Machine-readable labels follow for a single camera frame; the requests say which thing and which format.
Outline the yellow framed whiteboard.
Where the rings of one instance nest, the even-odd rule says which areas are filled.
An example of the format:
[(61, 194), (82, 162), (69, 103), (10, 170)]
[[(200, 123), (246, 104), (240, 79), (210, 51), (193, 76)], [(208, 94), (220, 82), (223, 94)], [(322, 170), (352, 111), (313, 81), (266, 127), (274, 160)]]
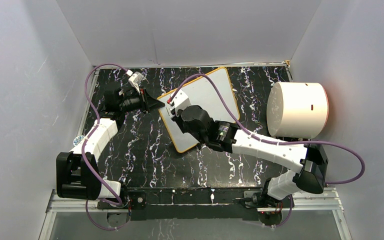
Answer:
[[(240, 111), (235, 97), (234, 89), (225, 67), (219, 67), (206, 74), (215, 84), (226, 105), (233, 115), (239, 120)], [(185, 84), (181, 91), (185, 93), (192, 105), (199, 105), (206, 110), (214, 120), (233, 122), (234, 120), (224, 108), (211, 83), (204, 77), (198, 77)], [(159, 114), (168, 131), (169, 137), (178, 153), (184, 153), (196, 146), (198, 141), (189, 133), (182, 133), (178, 125), (170, 119), (169, 105), (160, 108)]]

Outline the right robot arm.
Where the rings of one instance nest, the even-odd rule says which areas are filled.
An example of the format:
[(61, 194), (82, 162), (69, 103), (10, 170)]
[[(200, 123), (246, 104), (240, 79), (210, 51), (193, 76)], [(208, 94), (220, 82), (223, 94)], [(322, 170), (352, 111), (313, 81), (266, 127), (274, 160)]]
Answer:
[(245, 197), (248, 208), (275, 207), (296, 192), (322, 194), (328, 161), (321, 151), (308, 144), (290, 144), (264, 135), (247, 134), (236, 123), (213, 120), (198, 105), (184, 109), (171, 107), (170, 118), (184, 134), (192, 135), (199, 144), (217, 152), (250, 155), (286, 167), (287, 172), (265, 181), (262, 192)]

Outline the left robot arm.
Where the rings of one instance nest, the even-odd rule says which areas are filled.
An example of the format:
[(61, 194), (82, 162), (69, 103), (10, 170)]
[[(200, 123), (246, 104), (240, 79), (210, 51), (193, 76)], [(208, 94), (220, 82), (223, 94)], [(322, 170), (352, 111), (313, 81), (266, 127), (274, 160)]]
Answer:
[(149, 113), (164, 107), (144, 87), (114, 83), (104, 92), (102, 108), (87, 135), (68, 152), (56, 158), (56, 192), (60, 198), (80, 200), (109, 199), (117, 208), (129, 203), (129, 194), (119, 181), (104, 180), (98, 170), (98, 160), (110, 140), (125, 122), (126, 114), (135, 111)]

